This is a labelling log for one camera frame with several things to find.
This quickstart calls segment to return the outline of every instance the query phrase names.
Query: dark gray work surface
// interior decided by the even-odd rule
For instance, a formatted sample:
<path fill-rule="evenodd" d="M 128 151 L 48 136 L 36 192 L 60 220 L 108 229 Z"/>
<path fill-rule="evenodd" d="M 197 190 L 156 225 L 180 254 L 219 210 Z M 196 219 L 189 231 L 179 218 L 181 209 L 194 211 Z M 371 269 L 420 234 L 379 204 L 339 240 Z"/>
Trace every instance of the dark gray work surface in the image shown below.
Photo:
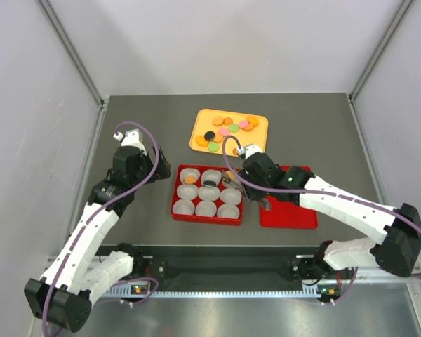
<path fill-rule="evenodd" d="M 323 308 L 287 298 L 152 299 L 133 309 L 106 303 L 78 333 L 61 336 L 418 337 L 409 302 L 405 284 L 358 284 L 340 304 Z"/>
<path fill-rule="evenodd" d="M 322 215 L 316 230 L 263 228 L 257 204 L 245 205 L 239 227 L 174 221 L 170 205 L 178 165 L 224 166 L 222 156 L 189 147 L 196 114 L 203 108 L 266 116 L 269 120 L 266 152 L 275 162 L 311 166 L 317 175 L 335 186 L 376 200 L 345 94 L 113 96 L 86 194 L 112 165 L 112 155 L 118 147 L 112 134 L 121 121 L 136 121 L 154 134 L 172 165 L 172 178 L 136 192 L 134 202 L 106 236 L 105 244 L 318 246 L 327 239 L 344 241 L 363 236 Z M 148 137 L 144 143 L 151 147 Z M 232 163 L 241 166 L 240 159 L 232 158 Z"/>

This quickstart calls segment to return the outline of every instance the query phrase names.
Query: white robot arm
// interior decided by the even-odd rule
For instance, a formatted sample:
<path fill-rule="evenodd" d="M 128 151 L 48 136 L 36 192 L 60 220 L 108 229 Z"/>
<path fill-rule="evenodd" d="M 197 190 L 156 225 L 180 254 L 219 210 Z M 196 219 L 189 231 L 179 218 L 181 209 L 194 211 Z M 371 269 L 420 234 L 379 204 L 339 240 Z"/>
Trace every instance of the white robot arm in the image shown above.
<path fill-rule="evenodd" d="M 106 209 L 102 209 L 103 205 L 135 187 L 153 169 L 139 130 L 128 131 L 125 135 L 117 133 L 114 137 L 121 146 L 114 154 L 106 178 L 92 189 L 74 232 L 53 264 L 38 280 L 30 279 L 25 286 L 29 306 L 37 318 L 42 318 L 48 290 L 54 286 L 48 321 L 72 332 L 84 325 L 102 294 L 122 277 L 137 272 L 135 259 L 139 256 L 132 249 L 126 249 L 124 244 L 104 263 L 87 272 L 103 239 L 134 200 L 134 192 L 109 204 Z M 159 163 L 147 183 L 170 175 L 170 164 L 159 148 Z M 62 272 L 54 284 L 60 270 Z"/>
<path fill-rule="evenodd" d="M 300 191 L 265 192 L 242 182 L 249 200 L 260 201 L 271 195 L 279 201 L 324 213 L 365 234 L 364 239 L 322 243 L 312 263 L 302 270 L 304 275 L 308 275 L 311 269 L 313 275 L 324 277 L 347 267 L 381 267 L 400 277 L 411 275 L 421 250 L 421 235 L 393 216 L 392 212 L 409 219 L 421 229 L 415 207 L 403 204 L 397 209 L 373 203 L 345 192 L 298 166 L 284 172 L 257 145 L 238 149 L 238 155 L 245 159 L 239 175 L 249 183 L 275 190 Z"/>

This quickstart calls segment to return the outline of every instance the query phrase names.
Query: red tray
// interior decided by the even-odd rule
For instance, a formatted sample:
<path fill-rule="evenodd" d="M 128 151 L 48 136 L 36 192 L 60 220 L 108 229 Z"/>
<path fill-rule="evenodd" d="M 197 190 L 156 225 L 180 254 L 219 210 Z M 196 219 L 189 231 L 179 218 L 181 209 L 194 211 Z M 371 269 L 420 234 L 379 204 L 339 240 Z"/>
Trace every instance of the red tray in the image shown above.
<path fill-rule="evenodd" d="M 310 167 L 301 166 L 311 171 Z M 267 197 L 272 210 L 260 208 L 260 225 L 268 228 L 294 228 L 301 230 L 314 230 L 318 227 L 316 212 L 296 206 L 290 202 L 279 202 L 273 197 Z"/>
<path fill-rule="evenodd" d="M 180 173 L 181 170 L 185 169 L 185 168 L 192 168 L 192 169 L 197 169 L 199 171 L 200 174 L 203 174 L 204 171 L 207 170 L 227 170 L 226 167 L 224 166 L 206 166 L 206 165 L 179 165 L 178 166 L 178 172 L 176 173 L 176 179 L 175 179 L 175 188 L 173 189 L 173 197 L 171 198 L 171 205 L 170 205 L 170 214 L 171 217 L 173 218 L 173 220 L 177 220 L 177 221 L 189 221 L 191 223 L 213 223 L 216 225 L 230 225 L 230 226 L 239 226 L 241 224 L 242 218 L 243 218 L 243 198 L 241 200 L 241 203 L 237 206 L 239 207 L 240 210 L 240 216 L 238 219 L 224 219 L 224 218 L 217 218 L 217 216 L 213 216 L 213 217 L 209 217 L 209 216 L 197 216 L 197 215 L 193 215 L 193 216 L 185 216 L 182 214 L 174 214 L 173 213 L 173 205 L 175 204 L 175 202 L 177 202 L 180 198 L 179 196 L 176 195 L 176 188 L 178 188 L 179 185 L 181 185 L 181 179 L 180 179 Z M 198 181 L 195 184 L 198 188 L 201 187 L 201 176 L 199 177 Z M 223 191 L 226 187 L 223 186 L 222 182 L 220 181 L 220 184 L 217 186 L 220 191 Z M 194 203 L 195 207 L 196 205 L 199 204 L 199 202 L 201 201 L 201 199 L 199 199 L 199 197 L 197 197 L 196 199 L 192 200 L 192 202 Z M 221 201 L 220 199 L 217 199 L 215 202 L 215 205 L 218 207 L 223 205 L 223 201 Z"/>

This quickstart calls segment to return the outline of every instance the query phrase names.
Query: white wall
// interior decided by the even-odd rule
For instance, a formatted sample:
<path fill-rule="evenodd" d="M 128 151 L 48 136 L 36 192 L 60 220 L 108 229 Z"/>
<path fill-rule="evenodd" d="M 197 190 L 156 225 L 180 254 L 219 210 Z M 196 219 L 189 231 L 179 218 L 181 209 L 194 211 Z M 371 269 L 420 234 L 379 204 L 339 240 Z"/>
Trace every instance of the white wall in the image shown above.
<path fill-rule="evenodd" d="M 399 0 L 51 0 L 103 96 L 350 92 Z"/>
<path fill-rule="evenodd" d="M 413 204 L 421 215 L 421 0 L 356 104 L 390 202 Z"/>
<path fill-rule="evenodd" d="M 0 0 L 0 337 L 27 333 L 24 285 L 60 250 L 97 111 L 36 2 Z"/>

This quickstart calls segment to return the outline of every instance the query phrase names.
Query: purple cable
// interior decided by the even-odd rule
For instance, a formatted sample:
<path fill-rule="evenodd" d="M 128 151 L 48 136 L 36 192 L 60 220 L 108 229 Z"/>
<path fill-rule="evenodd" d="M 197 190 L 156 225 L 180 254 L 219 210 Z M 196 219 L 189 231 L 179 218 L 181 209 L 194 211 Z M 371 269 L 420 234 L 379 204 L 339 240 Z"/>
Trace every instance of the purple cable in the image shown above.
<path fill-rule="evenodd" d="M 367 201 L 363 201 L 363 200 L 358 200 L 352 197 L 348 197 L 347 195 L 342 195 L 342 194 L 336 194 L 334 192 L 328 192 L 328 191 L 317 191 L 317 190 L 303 190 L 303 189 L 299 189 L 299 190 L 286 190 L 286 189 L 276 189 L 276 188 L 268 188 L 268 187 L 263 187 L 263 186 L 259 186 L 253 183 L 250 183 L 249 181 L 243 179 L 237 172 L 236 170 L 234 170 L 234 168 L 231 166 L 231 164 L 229 163 L 228 157 L 226 155 L 226 142 L 228 139 L 234 139 L 237 143 L 237 147 L 240 149 L 241 148 L 241 144 L 239 142 L 239 140 L 237 139 L 237 137 L 233 136 L 233 135 L 228 135 L 225 137 L 225 139 L 223 140 L 223 159 L 225 161 L 225 164 L 227 166 L 227 168 L 232 172 L 232 174 L 234 174 L 234 176 L 236 176 L 243 184 L 254 188 L 256 190 L 259 191 L 263 191 L 263 192 L 269 192 L 269 193 L 307 193 L 307 194 L 324 194 L 324 195 L 329 195 L 332 197 L 338 197 L 347 201 L 352 201 L 355 202 L 356 204 L 360 204 L 363 206 L 367 206 L 370 207 L 372 209 L 377 209 L 378 211 L 387 213 L 391 216 L 394 216 L 395 218 L 398 218 L 399 220 L 405 222 L 407 225 L 409 225 L 410 227 L 412 227 L 419 235 L 421 235 L 421 228 L 419 228 L 417 225 L 415 225 L 414 223 L 412 223 L 409 219 L 407 219 L 406 217 L 402 216 L 401 214 L 398 214 L 396 212 L 390 211 L 389 209 L 386 209 L 385 207 L 376 205 L 372 202 L 367 202 Z M 415 274 L 412 274 L 411 276 L 414 277 L 421 277 L 421 272 L 417 272 Z"/>
<path fill-rule="evenodd" d="M 354 271 L 354 275 L 352 275 L 351 281 L 349 281 L 348 286 L 346 287 L 345 291 L 343 291 L 343 293 L 340 295 L 339 298 L 337 298 L 336 300 L 334 300 L 334 303 L 339 303 L 348 293 L 348 291 L 352 288 L 352 285 L 354 284 L 354 280 L 357 277 L 357 272 L 359 271 L 358 268 L 355 269 Z"/>
<path fill-rule="evenodd" d="M 59 277 L 61 276 L 61 272 L 64 269 L 65 264 L 67 263 L 67 260 L 69 259 L 69 257 L 70 257 L 70 253 L 65 254 L 64 260 L 62 260 L 61 266 L 56 272 L 56 275 L 53 278 L 53 282 L 51 283 L 50 288 L 48 288 L 47 296 L 45 297 L 44 308 L 42 310 L 42 332 L 44 333 L 45 337 L 50 337 L 50 335 L 48 334 L 48 329 L 47 329 L 47 316 L 48 316 L 48 306 L 50 305 L 51 296 L 53 295 L 53 290 L 55 288 L 54 285 L 58 282 Z M 51 337 L 59 336 L 61 331 L 62 329 L 59 328 Z"/>
<path fill-rule="evenodd" d="M 131 188 L 130 190 L 119 194 L 117 197 L 113 198 L 112 200 L 109 200 L 106 204 L 102 205 L 97 211 L 95 211 L 90 218 L 86 221 L 86 224 L 89 224 L 92 219 L 94 219 L 94 217 L 99 214 L 99 212 L 101 212 L 103 209 L 107 208 L 109 205 L 112 205 L 114 202 L 119 201 L 121 198 L 126 197 L 127 195 L 130 195 L 131 193 L 133 193 L 134 191 L 136 191 L 139 187 L 141 187 L 142 185 L 144 185 L 154 174 L 155 170 L 157 169 L 157 164 L 159 163 L 159 148 L 157 147 L 157 143 L 156 140 L 154 139 L 154 136 L 143 126 L 141 126 L 138 123 L 135 123 L 134 121 L 123 121 L 121 122 L 119 125 L 116 126 L 115 128 L 115 134 L 117 134 L 117 132 L 119 132 L 119 129 L 121 126 L 123 125 L 133 125 L 136 128 L 139 128 L 140 130 L 142 130 L 143 132 L 145 132 L 149 139 L 152 140 L 153 146 L 154 146 L 154 154 L 155 154 L 155 158 L 154 158 L 154 164 L 153 164 L 153 168 L 152 170 L 148 173 L 148 176 L 145 177 L 144 180 L 142 180 L 140 183 L 138 183 L 136 186 L 134 186 L 133 188 Z"/>
<path fill-rule="evenodd" d="M 148 176 L 145 177 L 145 179 L 143 179 L 140 183 L 138 183 L 136 186 L 132 187 L 131 189 L 129 189 L 128 191 L 119 194 L 118 196 L 116 196 L 115 198 L 109 200 L 107 203 L 105 203 L 104 205 L 102 205 L 99 209 L 97 209 L 97 211 L 95 211 L 90 217 L 89 219 L 86 221 L 86 224 L 88 225 L 92 219 L 94 219 L 94 217 L 99 214 L 99 212 L 101 212 L 103 209 L 106 209 L 109 205 L 112 205 L 114 202 L 119 201 L 121 198 L 126 197 L 127 195 L 135 192 L 137 189 L 139 189 L 140 187 L 142 187 L 142 185 L 144 185 L 154 174 L 154 172 L 156 171 L 157 165 L 159 163 L 159 148 L 157 146 L 157 142 L 156 139 L 154 139 L 154 136 L 142 125 L 135 123 L 134 121 L 123 121 L 121 122 L 119 125 L 116 126 L 115 128 L 115 133 L 119 132 L 120 127 L 122 127 L 123 125 L 132 125 L 135 126 L 136 128 L 139 128 L 140 130 L 142 130 L 143 132 L 145 132 L 149 139 L 151 139 L 153 146 L 154 146 L 154 164 L 153 164 L 153 168 L 152 170 L 148 173 Z M 75 237 L 72 246 L 70 247 L 70 250 L 72 250 L 76 243 L 79 241 L 80 237 L 82 236 L 82 234 L 84 233 L 84 230 L 86 229 L 86 226 L 83 226 L 83 228 L 80 230 L 80 232 L 78 233 L 78 235 Z M 61 328 L 59 328 L 58 331 L 55 332 L 54 335 L 50 336 L 48 334 L 48 330 L 47 330 L 47 316 L 48 316 L 48 306 L 50 305 L 50 301 L 51 301 L 51 296 L 53 294 L 53 291 L 55 289 L 55 285 L 56 283 L 58 283 L 58 280 L 61 276 L 61 272 L 64 269 L 64 266 L 67 264 L 67 261 L 69 260 L 70 254 L 66 254 L 64 257 L 64 260 L 61 263 L 60 268 L 58 269 L 58 271 L 56 272 L 56 275 L 53 279 L 53 282 L 50 285 L 50 288 L 48 288 L 48 293 L 47 296 L 45 298 L 45 303 L 44 303 L 44 308 L 42 310 L 42 331 L 44 333 L 44 337 L 57 337 L 60 332 L 61 332 Z"/>

